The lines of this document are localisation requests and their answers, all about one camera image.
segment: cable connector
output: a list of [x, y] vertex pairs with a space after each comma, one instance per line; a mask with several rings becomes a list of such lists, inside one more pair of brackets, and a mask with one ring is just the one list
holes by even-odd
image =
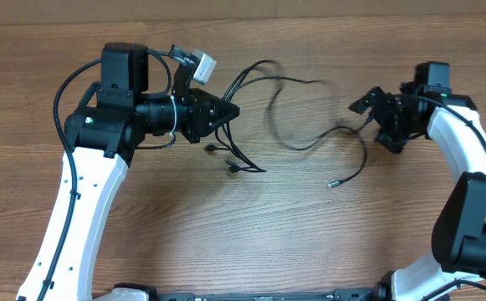
[[333, 181], [333, 182], [330, 182], [330, 184], [328, 184], [328, 188], [334, 188], [334, 187], [337, 187], [339, 185], [341, 185], [341, 181]]
[[214, 152], [218, 150], [218, 147], [216, 145], [206, 145], [206, 147], [204, 147], [203, 149], [205, 151]]
[[235, 164], [235, 162], [229, 160], [229, 159], [226, 159], [226, 163], [228, 163], [229, 165], [229, 170], [232, 172], [232, 173], [235, 173], [235, 172], [239, 172], [242, 170], [241, 166], [238, 166], [237, 164]]

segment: wooden surface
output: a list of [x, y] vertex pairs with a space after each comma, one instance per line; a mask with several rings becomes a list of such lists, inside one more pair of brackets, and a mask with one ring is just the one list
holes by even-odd
[[486, 13], [486, 0], [0, 0], [0, 25]]
[[[454, 91], [474, 99], [486, 130], [486, 15], [0, 27], [0, 300], [13, 299], [27, 276], [59, 188], [54, 93], [110, 41], [200, 48], [218, 61], [205, 89], [219, 95], [266, 58], [280, 60], [290, 76], [332, 81], [288, 84], [277, 119], [294, 142], [337, 122], [360, 125], [364, 118], [348, 111], [350, 102], [375, 85], [397, 92], [416, 64], [445, 61]], [[151, 89], [164, 87], [163, 73], [151, 63]], [[69, 86], [63, 118], [99, 77], [96, 67]], [[229, 174], [223, 160], [231, 156], [202, 150], [211, 137], [189, 145], [178, 136], [171, 149], [136, 152], [101, 241], [96, 293], [118, 282], [197, 293], [372, 287], [429, 249], [453, 189], [436, 145], [415, 140], [392, 155], [372, 142], [371, 125], [363, 132], [366, 169], [328, 189], [328, 181], [358, 168], [359, 142], [337, 135], [310, 153], [282, 150], [265, 126], [271, 88], [256, 84], [233, 100], [242, 107], [234, 138], [267, 173]], [[453, 297], [484, 300], [486, 293]]]

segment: metal connector tip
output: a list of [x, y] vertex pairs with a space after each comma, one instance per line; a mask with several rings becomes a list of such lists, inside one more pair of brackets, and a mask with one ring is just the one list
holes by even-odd
[[337, 187], [339, 185], [341, 185], [340, 181], [333, 181], [330, 184], [328, 184], [328, 188], [334, 188], [334, 187]]

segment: white cable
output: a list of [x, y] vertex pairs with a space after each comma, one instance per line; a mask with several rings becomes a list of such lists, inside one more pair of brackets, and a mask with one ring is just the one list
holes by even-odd
[[170, 132], [170, 137], [174, 136], [174, 130], [176, 130], [176, 125], [177, 125], [177, 111], [176, 111], [176, 101], [174, 101], [174, 95], [170, 95], [170, 99], [172, 100], [172, 105], [174, 106], [174, 127], [172, 128], [172, 131]]

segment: wooden table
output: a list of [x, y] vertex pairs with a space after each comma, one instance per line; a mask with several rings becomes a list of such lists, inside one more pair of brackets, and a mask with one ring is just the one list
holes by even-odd
[[[217, 95], [258, 59], [280, 60], [290, 76], [330, 80], [330, 87], [288, 84], [280, 100], [281, 134], [300, 143], [338, 122], [360, 125], [365, 118], [347, 106], [371, 87], [397, 92], [416, 64], [449, 62], [452, 88], [474, 99], [486, 130], [486, 15], [0, 27], [0, 300], [14, 299], [26, 278], [59, 188], [54, 94], [113, 41], [210, 53], [218, 64], [205, 89]], [[152, 61], [151, 89], [165, 85], [163, 73]], [[63, 119], [99, 77], [96, 67], [68, 87]], [[283, 150], [266, 127], [271, 90], [256, 84], [233, 100], [242, 107], [235, 141], [267, 173], [228, 173], [230, 154], [202, 150], [212, 137], [189, 145], [178, 136], [171, 149], [136, 152], [100, 245], [95, 293], [118, 282], [196, 293], [372, 287], [430, 248], [453, 189], [435, 143], [415, 140], [393, 155], [372, 142], [376, 125], [368, 126], [366, 169], [328, 189], [358, 168], [359, 142], [336, 135], [308, 153]]]

